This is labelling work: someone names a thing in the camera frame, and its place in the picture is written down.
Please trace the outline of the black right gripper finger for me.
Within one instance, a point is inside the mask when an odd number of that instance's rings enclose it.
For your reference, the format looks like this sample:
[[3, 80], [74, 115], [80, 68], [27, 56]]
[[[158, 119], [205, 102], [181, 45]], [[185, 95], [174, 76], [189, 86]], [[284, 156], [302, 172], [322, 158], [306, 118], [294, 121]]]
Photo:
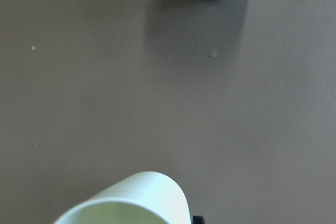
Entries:
[[204, 217], [203, 216], [193, 216], [192, 224], [204, 224]]

